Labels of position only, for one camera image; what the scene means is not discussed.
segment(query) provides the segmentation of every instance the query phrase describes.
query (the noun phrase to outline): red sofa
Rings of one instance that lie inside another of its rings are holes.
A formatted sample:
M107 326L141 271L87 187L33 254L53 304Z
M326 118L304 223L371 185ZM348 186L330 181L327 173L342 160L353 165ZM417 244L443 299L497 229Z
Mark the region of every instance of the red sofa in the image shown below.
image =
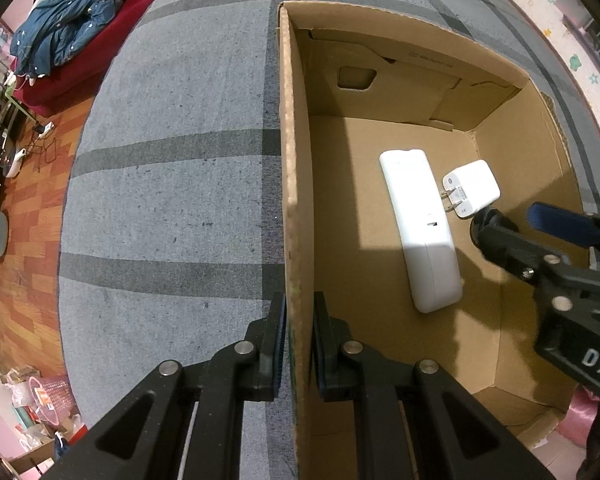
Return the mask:
M33 86L19 77L14 97L35 113L51 117L96 94L111 61L152 1L125 0L113 21L71 61Z

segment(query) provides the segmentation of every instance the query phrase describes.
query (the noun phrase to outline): wooden floor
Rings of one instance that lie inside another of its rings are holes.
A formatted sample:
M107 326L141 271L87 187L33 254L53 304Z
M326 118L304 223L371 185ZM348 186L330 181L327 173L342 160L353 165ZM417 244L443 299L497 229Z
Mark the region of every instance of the wooden floor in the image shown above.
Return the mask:
M29 364L43 376L65 372L58 324L58 259L64 195L78 137L93 99L52 118L56 151L27 156L20 174L0 187L9 221L0 258L0 370ZM30 139L27 122L18 146Z

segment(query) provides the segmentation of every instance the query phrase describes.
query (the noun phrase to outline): pink cloth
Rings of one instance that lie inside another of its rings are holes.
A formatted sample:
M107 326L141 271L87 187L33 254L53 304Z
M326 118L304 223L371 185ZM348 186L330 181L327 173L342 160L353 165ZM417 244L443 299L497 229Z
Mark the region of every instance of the pink cloth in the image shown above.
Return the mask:
M598 412L600 398L578 384L569 410L558 424L558 433L580 447L587 447L587 437Z

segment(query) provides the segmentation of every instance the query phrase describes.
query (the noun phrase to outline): metal rivet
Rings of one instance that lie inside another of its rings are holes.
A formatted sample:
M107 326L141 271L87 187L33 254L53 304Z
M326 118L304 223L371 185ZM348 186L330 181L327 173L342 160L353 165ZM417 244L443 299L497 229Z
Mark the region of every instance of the metal rivet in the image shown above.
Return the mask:
M418 365L420 371L424 374L434 374L438 371L438 363L433 359L423 359Z
M342 349L345 351L345 353L349 355L359 354L360 352L362 352L363 348L364 347L362 346L362 343L353 340L347 341L342 345Z
M164 361L160 363L158 371L161 375L173 375L178 371L179 364L176 361Z
M566 296L556 296L551 300L551 304L554 306L555 310L560 310L561 312L571 310L573 307L573 301Z
M234 346L235 352L240 355L250 354L254 348L251 341L238 341Z
M548 264L559 264L560 263L560 257L556 256L555 254L546 254L544 256L544 260L548 263Z

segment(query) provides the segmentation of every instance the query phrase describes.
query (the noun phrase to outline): white power adapter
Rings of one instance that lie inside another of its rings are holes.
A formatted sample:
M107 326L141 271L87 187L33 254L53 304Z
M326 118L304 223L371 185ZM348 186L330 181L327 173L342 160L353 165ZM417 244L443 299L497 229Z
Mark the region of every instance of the white power adapter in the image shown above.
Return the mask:
M455 168L444 176L442 186L460 218L467 218L500 198L498 183L484 160Z

